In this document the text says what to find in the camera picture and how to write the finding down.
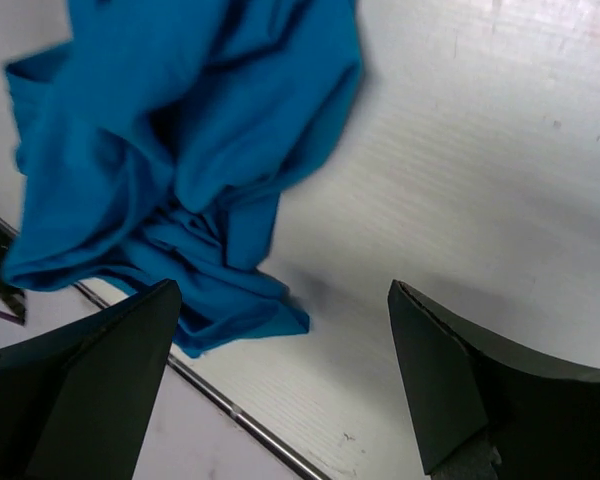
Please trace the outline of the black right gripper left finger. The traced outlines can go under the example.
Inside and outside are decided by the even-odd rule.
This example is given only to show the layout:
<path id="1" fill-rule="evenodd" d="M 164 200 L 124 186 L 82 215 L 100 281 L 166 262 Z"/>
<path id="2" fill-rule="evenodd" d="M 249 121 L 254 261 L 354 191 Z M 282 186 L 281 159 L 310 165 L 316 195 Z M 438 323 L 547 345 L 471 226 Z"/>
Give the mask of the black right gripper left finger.
<path id="1" fill-rule="evenodd" d="M 0 479 L 130 479 L 179 318 L 164 280 L 0 349 Z"/>

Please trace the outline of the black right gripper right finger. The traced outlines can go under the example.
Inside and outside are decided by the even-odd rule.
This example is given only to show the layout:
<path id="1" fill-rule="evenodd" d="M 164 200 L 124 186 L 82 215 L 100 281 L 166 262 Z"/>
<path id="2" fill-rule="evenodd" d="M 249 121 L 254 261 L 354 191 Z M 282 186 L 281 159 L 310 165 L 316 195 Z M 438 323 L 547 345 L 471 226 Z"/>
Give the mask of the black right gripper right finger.
<path id="1" fill-rule="evenodd" d="M 600 369 L 528 348 L 401 281 L 392 336 L 433 479 L 600 479 Z"/>

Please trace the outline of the blue t shirt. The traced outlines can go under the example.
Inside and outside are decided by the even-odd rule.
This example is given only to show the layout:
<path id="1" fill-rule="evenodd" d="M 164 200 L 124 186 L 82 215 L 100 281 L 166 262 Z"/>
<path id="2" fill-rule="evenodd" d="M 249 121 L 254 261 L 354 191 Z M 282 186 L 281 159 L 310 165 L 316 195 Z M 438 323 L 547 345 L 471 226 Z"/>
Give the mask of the blue t shirt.
<path id="1" fill-rule="evenodd" d="M 261 272 L 282 193 L 334 150 L 363 65 L 351 1 L 72 1 L 67 42 L 4 69 L 24 176 L 5 282 L 182 294 L 191 357 L 304 334 Z"/>

